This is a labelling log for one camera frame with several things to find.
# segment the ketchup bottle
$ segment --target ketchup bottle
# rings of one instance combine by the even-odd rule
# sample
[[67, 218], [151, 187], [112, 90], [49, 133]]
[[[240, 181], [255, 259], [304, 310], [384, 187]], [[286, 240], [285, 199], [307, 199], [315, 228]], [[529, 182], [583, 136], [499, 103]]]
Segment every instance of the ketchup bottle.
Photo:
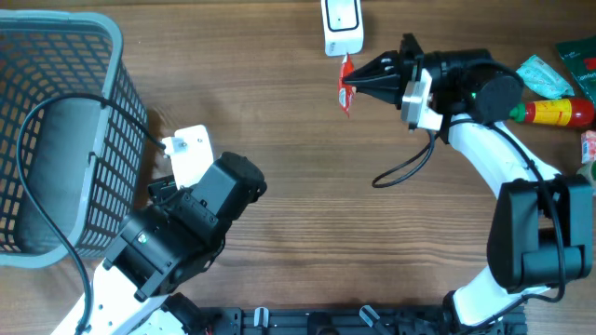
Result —
[[579, 98], [535, 101], [519, 104], [509, 116], [519, 123], [586, 127], [594, 120], [594, 105]]

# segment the cable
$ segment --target cable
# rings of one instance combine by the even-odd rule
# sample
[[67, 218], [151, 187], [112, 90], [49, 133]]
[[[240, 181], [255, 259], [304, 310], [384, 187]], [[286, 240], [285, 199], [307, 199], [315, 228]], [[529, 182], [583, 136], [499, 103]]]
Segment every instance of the cable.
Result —
[[[459, 119], [459, 120], [455, 120], [453, 121], [451, 124], [449, 124], [449, 127], [453, 127], [455, 125], [459, 125], [459, 124], [463, 124], [463, 123], [474, 123], [474, 120], [472, 120], [471, 118], [466, 118], [466, 119]], [[438, 131], [436, 134], [432, 134], [432, 132], [430, 130], [427, 130], [428, 133], [428, 144], [427, 146], [425, 146], [418, 154], [416, 154], [414, 157], [408, 159], [407, 161], [397, 165], [396, 167], [393, 167], [392, 169], [385, 171], [383, 173], [381, 173], [380, 175], [376, 176], [373, 180], [372, 180], [372, 187], [374, 188], [386, 188], [386, 187], [390, 187], [393, 185], [397, 185], [400, 182], [406, 181], [408, 178], [410, 178], [411, 176], [413, 176], [416, 172], [418, 172], [428, 161], [428, 159], [430, 158], [430, 156], [432, 155], [432, 152], [435, 149], [435, 140], [439, 138], [440, 136], [440, 131]], [[410, 170], [409, 172], [407, 172], [406, 174], [404, 174], [403, 176], [395, 179], [394, 181], [389, 181], [389, 182], [385, 182], [385, 183], [378, 183], [382, 178], [395, 173], [399, 170], [401, 170], [402, 168], [405, 168], [407, 166], [409, 166], [411, 163], [415, 162], [418, 158], [420, 158], [423, 154], [427, 153], [424, 158], [420, 161], [420, 163], [418, 163], [417, 166], [415, 166], [412, 170]]]
[[73, 247], [73, 245], [68, 241], [68, 239], [66, 238], [64, 233], [60, 230], [60, 228], [58, 228], [56, 223], [49, 217], [49, 215], [44, 210], [44, 208], [39, 204], [39, 201], [37, 200], [37, 198], [31, 192], [31, 189], [29, 188], [29, 185], [27, 184], [27, 181], [25, 180], [25, 172], [24, 172], [24, 169], [22, 166], [22, 157], [20, 156], [21, 151], [22, 151], [22, 140], [25, 135], [25, 129], [27, 128], [27, 126], [29, 125], [31, 120], [34, 118], [34, 116], [36, 116], [41, 110], [48, 107], [52, 103], [55, 103], [57, 101], [62, 101], [65, 99], [72, 99], [72, 98], [80, 98], [80, 99], [97, 101], [97, 102], [101, 103], [102, 105], [112, 107], [114, 110], [119, 112], [120, 115], [122, 115], [122, 117], [124, 117], [127, 121], [132, 123], [134, 126], [138, 127], [141, 130], [141, 132], [147, 137], [147, 139], [149, 139], [151, 142], [153, 142], [155, 145], [157, 145], [157, 147], [159, 147], [161, 149], [165, 149], [166, 145], [159, 142], [155, 137], [153, 137], [149, 133], [149, 131], [141, 124], [141, 122], [139, 122], [137, 119], [135, 119], [132, 115], [129, 114], [129, 112], [124, 110], [122, 107], [118, 106], [115, 102], [113, 102], [111, 100], [107, 100], [104, 97], [97, 96], [94, 94], [88, 94], [88, 93], [70, 93], [70, 94], [64, 94], [64, 95], [61, 95], [58, 97], [43, 100], [38, 105], [36, 105], [35, 108], [33, 108], [27, 114], [27, 116], [25, 116], [25, 119], [23, 120], [22, 125], [20, 126], [19, 137], [17, 138], [17, 147], [16, 147], [17, 154], [15, 155], [15, 158], [17, 161], [17, 171], [19, 172], [20, 184], [22, 185], [23, 191], [27, 194], [27, 196], [29, 196], [29, 199], [31, 200], [31, 203], [34, 205], [35, 209], [37, 209], [37, 211], [39, 211], [42, 218], [46, 221], [49, 229], [52, 231], [52, 233], [54, 233], [54, 235], [56, 237], [58, 237], [60, 242], [64, 245], [64, 247], [66, 248], [68, 253], [73, 258], [74, 265], [76, 266], [76, 269], [78, 270], [79, 274], [81, 275], [81, 280], [83, 281], [83, 290], [85, 292], [85, 309], [83, 311], [83, 316], [81, 317], [78, 325], [76, 326], [76, 330], [75, 330], [75, 334], [80, 335], [85, 331], [85, 328], [87, 327], [87, 324], [91, 317], [91, 309], [93, 308], [93, 289], [91, 287], [91, 283], [89, 282], [87, 270], [85, 269], [85, 265], [81, 261], [81, 258], [76, 253], [75, 247]]
[[168, 196], [167, 198], [158, 201], [156, 203], [154, 203], [155, 206], [164, 206], [167, 205], [170, 201], [172, 201], [175, 197], [177, 197], [178, 195], [185, 193], [187, 190], [184, 186], [180, 187], [180, 190], [176, 190], [176, 192], [174, 192], [173, 194], [171, 194], [170, 196]]
[[217, 250], [215, 251], [215, 253], [213, 254], [213, 256], [211, 256], [211, 259], [209, 260], [209, 264], [207, 265], [207, 267], [205, 267], [201, 273], [206, 273], [207, 270], [209, 270], [211, 268], [211, 266], [213, 265], [213, 263], [215, 262], [215, 259], [224, 251], [225, 248], [225, 237], [222, 239], [222, 242], [220, 243], [220, 247], [217, 248]]

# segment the white object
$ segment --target white object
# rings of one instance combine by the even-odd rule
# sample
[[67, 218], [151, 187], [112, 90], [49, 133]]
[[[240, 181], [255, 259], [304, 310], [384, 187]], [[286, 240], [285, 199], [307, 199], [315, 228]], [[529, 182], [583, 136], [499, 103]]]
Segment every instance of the white object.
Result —
[[[452, 122], [465, 118], [469, 118], [469, 115], [455, 115], [452, 117]], [[530, 159], [534, 160], [545, 181], [554, 179], [555, 175], [560, 173], [532, 154], [502, 122], [497, 122], [495, 125], [503, 129], [520, 145]], [[449, 129], [449, 143], [472, 163], [497, 197], [503, 182], [517, 179], [536, 181], [534, 173], [527, 168], [528, 165], [515, 148], [488, 127], [472, 123], [452, 126]]]
[[364, 45], [360, 0], [320, 0], [320, 7], [327, 56], [360, 52]]
[[586, 177], [592, 187], [592, 194], [596, 195], [596, 180], [594, 180], [594, 168], [596, 167], [594, 166], [594, 163], [594, 161], [588, 162], [577, 171], [577, 174]]
[[439, 130], [443, 115], [428, 107], [432, 76], [422, 69], [420, 81], [409, 81], [401, 98], [401, 120], [429, 130]]
[[522, 293], [508, 294], [485, 267], [469, 284], [454, 294], [454, 306], [459, 321], [468, 326], [478, 326], [516, 302], [522, 295], [540, 294], [548, 291], [546, 286], [527, 288]]
[[186, 335], [183, 323], [170, 312], [156, 310], [130, 335]]
[[[103, 264], [93, 276], [93, 309], [86, 335], [128, 334], [146, 316], [159, 308], [168, 295], [139, 302], [134, 298], [137, 287], [115, 266], [105, 270]], [[74, 334], [85, 309], [85, 294], [62, 320], [52, 335]]]
[[266, 307], [259, 307], [254, 310], [254, 322], [255, 327], [262, 326], [263, 328], [269, 328], [269, 309]]
[[381, 319], [381, 316], [379, 316], [379, 314], [377, 314], [370, 305], [364, 305], [360, 307], [358, 314], [364, 323], [371, 328], [374, 327], [374, 324]]
[[173, 137], [161, 141], [171, 160], [171, 169], [178, 189], [190, 187], [203, 177], [213, 164], [213, 151], [205, 126], [178, 129]]

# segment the green package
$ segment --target green package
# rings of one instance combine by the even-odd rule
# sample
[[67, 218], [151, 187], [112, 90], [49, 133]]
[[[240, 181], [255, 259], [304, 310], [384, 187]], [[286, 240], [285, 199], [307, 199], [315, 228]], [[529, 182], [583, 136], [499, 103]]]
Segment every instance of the green package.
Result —
[[596, 36], [559, 43], [557, 50], [586, 98], [596, 105]]

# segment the white bracket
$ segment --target white bracket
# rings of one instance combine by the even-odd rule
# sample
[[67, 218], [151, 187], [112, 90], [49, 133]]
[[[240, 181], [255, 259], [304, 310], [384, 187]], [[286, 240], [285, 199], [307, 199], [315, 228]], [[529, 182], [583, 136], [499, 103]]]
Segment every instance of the white bracket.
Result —
[[253, 325], [255, 327], [263, 327], [263, 328], [268, 328], [269, 327], [269, 309], [267, 309], [266, 307], [259, 307], [257, 309], [254, 310], [254, 320], [253, 320]]
[[427, 69], [422, 69], [420, 81], [408, 82], [401, 99], [401, 121], [423, 129], [440, 129], [443, 115], [428, 107], [431, 85]]
[[161, 142], [166, 144], [164, 152], [171, 160], [178, 189], [198, 183], [213, 163], [213, 151], [205, 126], [178, 129], [173, 137]]
[[496, 283], [487, 266], [474, 280], [455, 292], [454, 306], [459, 321], [473, 327], [503, 311], [522, 295], [540, 294], [548, 290], [549, 288], [540, 286], [527, 288], [521, 293], [508, 294], [506, 289]]
[[170, 312], [156, 310], [129, 335], [186, 335], [183, 324]]

